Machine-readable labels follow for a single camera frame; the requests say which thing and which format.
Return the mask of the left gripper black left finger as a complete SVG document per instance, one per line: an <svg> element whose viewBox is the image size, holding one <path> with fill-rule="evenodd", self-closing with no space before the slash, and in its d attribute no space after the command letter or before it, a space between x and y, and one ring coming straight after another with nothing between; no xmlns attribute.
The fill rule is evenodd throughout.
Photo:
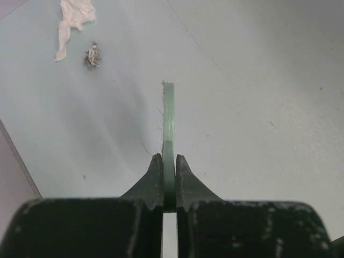
<svg viewBox="0 0 344 258"><path fill-rule="evenodd" d="M46 198L24 203L1 242L1 257L161 257L163 164L121 197Z"/></svg>

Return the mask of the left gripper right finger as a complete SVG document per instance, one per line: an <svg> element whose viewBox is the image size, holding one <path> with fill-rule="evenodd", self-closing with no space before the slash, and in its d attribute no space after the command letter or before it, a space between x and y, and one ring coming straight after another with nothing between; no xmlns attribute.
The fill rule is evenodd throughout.
<svg viewBox="0 0 344 258"><path fill-rule="evenodd" d="M223 200L176 158L179 257L335 257L324 224L301 202Z"/></svg>

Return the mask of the green hand brush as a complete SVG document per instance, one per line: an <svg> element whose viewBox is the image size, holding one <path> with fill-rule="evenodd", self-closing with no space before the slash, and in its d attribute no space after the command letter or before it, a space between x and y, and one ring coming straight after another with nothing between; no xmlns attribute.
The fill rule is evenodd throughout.
<svg viewBox="0 0 344 258"><path fill-rule="evenodd" d="M176 179L174 160L175 138L175 86L174 83L162 81L163 87L163 123L162 123L162 163L164 177L164 212L176 210Z"/></svg>

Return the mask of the small grey paper scrap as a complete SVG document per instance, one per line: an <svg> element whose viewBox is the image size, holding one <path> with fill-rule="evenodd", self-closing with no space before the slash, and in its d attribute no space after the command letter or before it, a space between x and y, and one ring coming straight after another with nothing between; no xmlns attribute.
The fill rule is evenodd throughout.
<svg viewBox="0 0 344 258"><path fill-rule="evenodd" d="M98 43L94 41L92 46L86 51L84 63L86 66L98 68L100 66L99 62L101 59L101 51L98 47Z"/></svg>

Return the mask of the white paper scrap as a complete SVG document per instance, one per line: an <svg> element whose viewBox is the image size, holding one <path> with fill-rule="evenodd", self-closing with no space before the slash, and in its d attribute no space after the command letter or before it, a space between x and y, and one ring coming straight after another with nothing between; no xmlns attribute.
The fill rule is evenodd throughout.
<svg viewBox="0 0 344 258"><path fill-rule="evenodd" d="M91 0L65 0L60 3L62 20L59 22L59 48L55 54L55 62L63 60L67 55L67 42L73 28L83 31L83 24L96 20L96 9Z"/></svg>

